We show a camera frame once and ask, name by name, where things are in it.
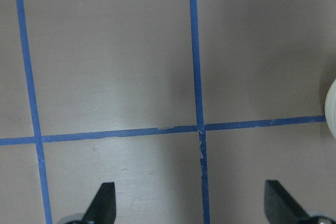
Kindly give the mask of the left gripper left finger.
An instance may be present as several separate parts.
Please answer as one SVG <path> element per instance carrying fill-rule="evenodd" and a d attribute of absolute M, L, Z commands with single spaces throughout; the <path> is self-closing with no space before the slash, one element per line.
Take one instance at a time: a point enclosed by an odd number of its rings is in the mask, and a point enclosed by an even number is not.
<path fill-rule="evenodd" d="M 86 212 L 64 217 L 58 223 L 113 224 L 117 216 L 114 182 L 102 183 Z"/>

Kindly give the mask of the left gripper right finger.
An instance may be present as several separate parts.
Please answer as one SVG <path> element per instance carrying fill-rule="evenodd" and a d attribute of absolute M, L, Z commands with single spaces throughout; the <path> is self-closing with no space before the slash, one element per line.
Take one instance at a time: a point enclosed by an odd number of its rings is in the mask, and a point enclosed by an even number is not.
<path fill-rule="evenodd" d="M 308 214 L 277 180 L 266 180 L 264 213 L 272 224 L 335 223 L 323 215 Z"/>

